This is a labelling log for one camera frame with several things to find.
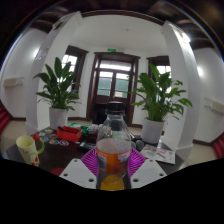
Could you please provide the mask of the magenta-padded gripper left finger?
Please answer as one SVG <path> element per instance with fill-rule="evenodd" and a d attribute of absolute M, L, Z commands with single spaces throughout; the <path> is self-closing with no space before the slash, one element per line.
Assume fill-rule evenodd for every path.
<path fill-rule="evenodd" d="M 96 149 L 92 149 L 81 159 L 72 159 L 60 177 L 81 187 L 95 189 L 98 172 Z"/>

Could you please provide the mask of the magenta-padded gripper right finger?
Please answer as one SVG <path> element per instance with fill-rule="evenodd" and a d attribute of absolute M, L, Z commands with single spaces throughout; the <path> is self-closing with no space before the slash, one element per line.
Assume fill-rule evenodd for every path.
<path fill-rule="evenodd" d="M 165 171 L 153 159 L 146 159 L 136 149 L 131 149 L 128 176 L 132 189 L 146 186 L 166 176 Z"/>

